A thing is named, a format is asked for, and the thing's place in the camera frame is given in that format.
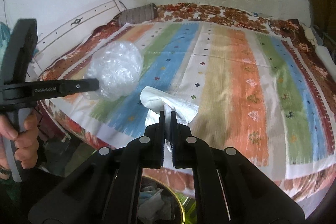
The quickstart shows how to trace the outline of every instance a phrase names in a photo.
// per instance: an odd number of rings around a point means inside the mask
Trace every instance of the green cloth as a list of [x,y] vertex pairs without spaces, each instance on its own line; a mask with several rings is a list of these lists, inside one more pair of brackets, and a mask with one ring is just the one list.
[[11,31],[5,23],[0,21],[0,66],[10,38]]
[[10,176],[8,180],[0,179],[0,183],[5,188],[8,196],[13,201],[14,205],[20,205],[21,183],[15,182]]

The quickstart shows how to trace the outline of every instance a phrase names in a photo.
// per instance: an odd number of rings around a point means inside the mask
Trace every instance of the paper towel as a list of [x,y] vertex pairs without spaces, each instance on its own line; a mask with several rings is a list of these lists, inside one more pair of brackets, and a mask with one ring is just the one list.
[[198,105],[151,86],[145,86],[140,94],[140,100],[142,105],[149,109],[145,125],[149,126],[158,123],[160,111],[163,110],[165,112],[167,132],[170,132],[170,115],[172,111],[176,112],[177,123],[185,125],[188,125],[198,112]]

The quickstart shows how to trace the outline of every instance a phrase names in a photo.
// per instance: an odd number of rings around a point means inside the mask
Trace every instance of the plastic bag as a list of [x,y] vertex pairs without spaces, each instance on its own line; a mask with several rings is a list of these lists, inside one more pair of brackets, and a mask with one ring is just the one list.
[[115,101],[135,90],[142,67],[142,55],[134,44],[112,42],[93,54],[84,78],[97,78],[100,89],[96,94]]

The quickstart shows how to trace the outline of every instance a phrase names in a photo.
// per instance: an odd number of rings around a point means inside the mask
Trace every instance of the blue stripe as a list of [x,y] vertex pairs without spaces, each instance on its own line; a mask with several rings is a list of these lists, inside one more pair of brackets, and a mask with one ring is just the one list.
[[140,103],[141,91],[147,85],[168,91],[198,27],[198,23],[181,24],[181,28],[143,75],[136,90],[113,112],[110,127],[134,138],[144,134],[148,109]]
[[327,141],[323,132],[321,118],[315,104],[315,100],[310,93],[308,84],[303,77],[300,69],[296,65],[293,57],[282,44],[281,40],[272,37],[271,41],[275,50],[286,62],[292,79],[301,95],[302,103],[306,110],[308,126],[311,134],[311,141],[313,147],[313,160],[317,161],[327,156]]

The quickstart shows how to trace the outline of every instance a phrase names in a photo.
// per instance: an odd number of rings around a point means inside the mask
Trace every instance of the bed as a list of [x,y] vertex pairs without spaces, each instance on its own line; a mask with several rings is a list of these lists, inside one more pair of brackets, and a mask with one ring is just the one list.
[[[96,149],[123,147],[144,132],[139,93],[149,85],[199,105],[192,134],[219,149],[236,147],[295,201],[331,185],[336,83],[298,20],[179,3],[158,6],[150,22],[121,27],[112,19],[119,3],[100,8],[40,40],[31,67],[39,80],[81,79],[94,52],[130,41],[144,55],[142,78],[117,102],[85,94],[41,102],[61,128]],[[85,24],[99,27],[76,40]],[[168,158],[164,168],[143,173],[194,195],[191,170],[174,170]]]

